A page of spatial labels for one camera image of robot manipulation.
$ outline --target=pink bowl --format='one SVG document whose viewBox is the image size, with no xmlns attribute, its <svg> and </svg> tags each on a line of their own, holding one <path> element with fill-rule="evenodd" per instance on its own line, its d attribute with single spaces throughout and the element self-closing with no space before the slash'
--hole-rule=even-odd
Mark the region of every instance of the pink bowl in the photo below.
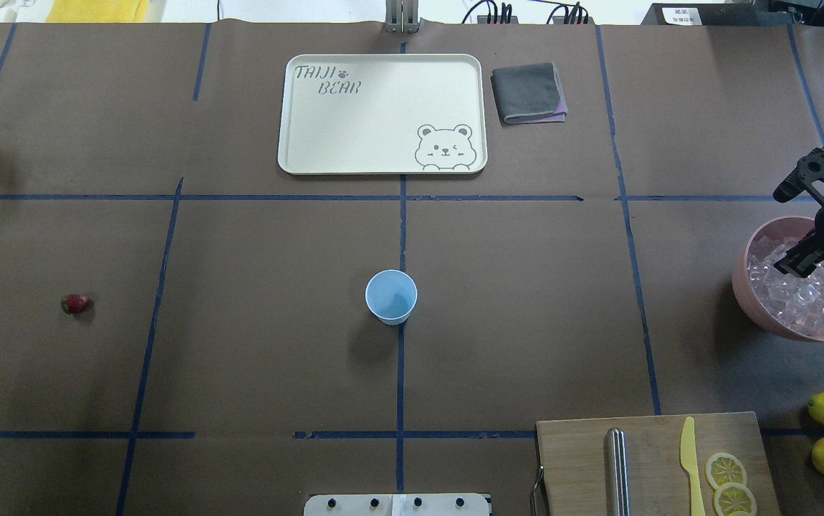
<svg viewBox="0 0 824 516">
<path fill-rule="evenodd" d="M 734 265 L 734 271 L 731 274 L 731 283 L 734 287 L 734 296 L 737 298 L 737 303 L 743 308 L 743 311 L 749 316 L 750 320 L 758 324 L 763 330 L 772 331 L 772 333 L 792 340 L 804 340 L 809 343 L 824 343 L 824 335 L 802 335 L 791 331 L 785 327 L 781 322 L 775 319 L 769 310 L 762 306 L 762 302 L 756 297 L 756 292 L 753 290 L 752 283 L 749 283 L 749 274 L 747 274 L 747 254 L 749 248 L 752 247 L 753 242 L 757 241 L 762 236 L 767 236 L 771 239 L 781 242 L 785 237 L 803 238 L 808 231 L 814 226 L 813 219 L 806 218 L 806 216 L 782 216 L 779 219 L 773 219 L 766 222 L 759 229 L 753 233 L 752 237 L 747 241 L 743 252 L 740 252 L 739 259 Z"/>
</svg>

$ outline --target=strawberry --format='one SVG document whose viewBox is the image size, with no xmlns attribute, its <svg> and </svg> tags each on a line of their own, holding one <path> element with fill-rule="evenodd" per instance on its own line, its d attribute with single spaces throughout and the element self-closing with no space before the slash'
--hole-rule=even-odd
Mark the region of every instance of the strawberry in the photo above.
<svg viewBox="0 0 824 516">
<path fill-rule="evenodd" d="M 79 314 L 87 308 L 90 302 L 90 297 L 81 296 L 81 294 L 68 294 L 62 298 L 62 310 L 65 313 Z"/>
</svg>

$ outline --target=yellow cloth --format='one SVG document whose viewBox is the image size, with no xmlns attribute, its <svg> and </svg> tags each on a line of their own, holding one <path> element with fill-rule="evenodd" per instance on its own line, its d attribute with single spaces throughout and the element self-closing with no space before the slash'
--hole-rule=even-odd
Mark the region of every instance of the yellow cloth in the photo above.
<svg viewBox="0 0 824 516">
<path fill-rule="evenodd" d="M 148 0 L 55 0 L 49 23 L 128 23 L 144 21 Z"/>
</svg>

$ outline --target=yellow knife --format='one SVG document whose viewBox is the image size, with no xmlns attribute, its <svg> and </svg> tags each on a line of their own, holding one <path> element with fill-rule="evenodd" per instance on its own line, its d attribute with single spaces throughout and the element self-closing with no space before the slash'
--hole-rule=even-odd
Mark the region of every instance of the yellow knife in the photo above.
<svg viewBox="0 0 824 516">
<path fill-rule="evenodd" d="M 680 436 L 680 464 L 689 474 L 689 504 L 691 516 L 704 516 L 701 501 L 701 484 L 698 477 L 698 457 L 696 456 L 696 419 L 686 418 L 683 434 Z"/>
</svg>

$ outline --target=folded towel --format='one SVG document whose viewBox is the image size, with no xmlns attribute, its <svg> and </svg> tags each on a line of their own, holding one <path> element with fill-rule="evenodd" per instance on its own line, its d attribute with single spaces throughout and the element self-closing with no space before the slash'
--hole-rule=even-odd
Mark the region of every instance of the folded towel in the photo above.
<svg viewBox="0 0 824 516">
<path fill-rule="evenodd" d="M 130 23 L 144 21 L 148 0 L 55 0 L 49 23 Z"/>
<path fill-rule="evenodd" d="M 568 105 L 554 63 L 497 68 L 492 88 L 498 115 L 508 124 L 565 121 Z"/>
</svg>

